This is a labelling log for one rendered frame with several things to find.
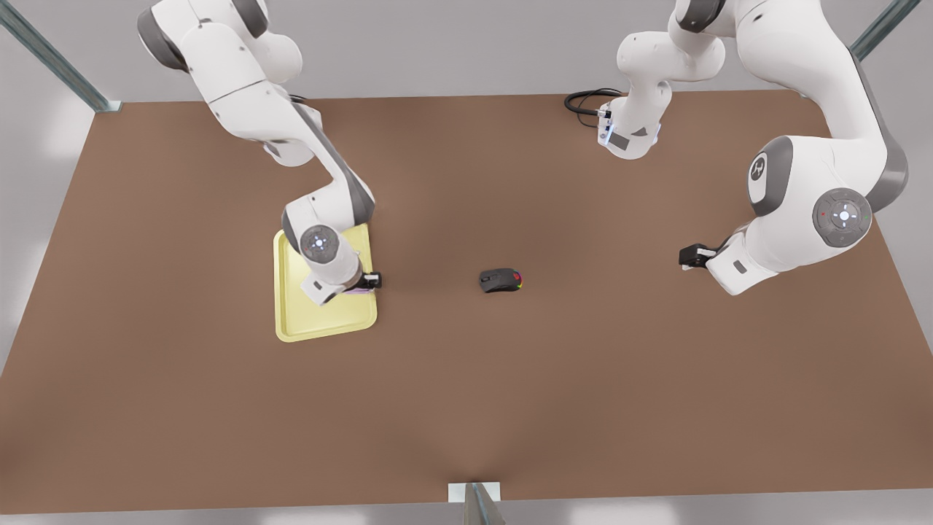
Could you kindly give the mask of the silver frame post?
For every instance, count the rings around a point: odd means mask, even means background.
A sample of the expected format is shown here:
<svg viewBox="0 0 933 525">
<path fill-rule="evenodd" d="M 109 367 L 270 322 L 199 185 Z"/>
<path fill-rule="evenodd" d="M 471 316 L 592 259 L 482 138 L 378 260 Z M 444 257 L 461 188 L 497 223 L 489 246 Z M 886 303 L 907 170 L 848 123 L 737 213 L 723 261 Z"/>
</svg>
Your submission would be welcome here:
<svg viewBox="0 0 933 525">
<path fill-rule="evenodd" d="M 463 504 L 463 525 L 507 525 L 497 507 L 500 482 L 450 483 L 448 502 Z"/>
<path fill-rule="evenodd" d="M 850 44 L 853 56 L 862 62 L 909 16 L 922 0 L 891 0 L 881 14 Z"/>
<path fill-rule="evenodd" d="M 26 20 L 9 0 L 0 0 L 0 26 L 4 27 L 34 57 L 43 63 L 54 76 L 96 113 L 119 112 L 122 103 L 106 98 L 84 74 L 47 41 L 36 27 Z"/>
</svg>

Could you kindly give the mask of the yellow rectangular tray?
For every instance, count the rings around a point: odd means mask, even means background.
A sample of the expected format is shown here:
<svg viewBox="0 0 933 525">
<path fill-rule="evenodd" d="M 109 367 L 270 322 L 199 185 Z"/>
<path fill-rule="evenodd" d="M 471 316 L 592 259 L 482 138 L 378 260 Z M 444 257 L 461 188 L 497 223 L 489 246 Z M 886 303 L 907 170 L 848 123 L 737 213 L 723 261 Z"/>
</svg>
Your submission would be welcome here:
<svg viewBox="0 0 933 525">
<path fill-rule="evenodd" d="M 286 343 L 363 331 L 377 319 L 374 290 L 343 293 L 318 306 L 300 288 L 310 269 L 280 230 L 273 240 L 273 291 L 276 335 Z"/>
</svg>

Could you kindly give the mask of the black computer mouse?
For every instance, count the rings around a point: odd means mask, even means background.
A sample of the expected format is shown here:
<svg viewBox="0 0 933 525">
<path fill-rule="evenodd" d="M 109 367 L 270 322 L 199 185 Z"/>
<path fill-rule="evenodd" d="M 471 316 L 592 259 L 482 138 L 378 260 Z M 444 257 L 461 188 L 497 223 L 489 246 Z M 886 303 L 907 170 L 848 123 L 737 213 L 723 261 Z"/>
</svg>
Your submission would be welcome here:
<svg viewBox="0 0 933 525">
<path fill-rule="evenodd" d="M 513 268 L 497 268 L 480 273 L 479 282 L 485 293 L 514 292 L 522 289 L 522 276 Z"/>
</svg>

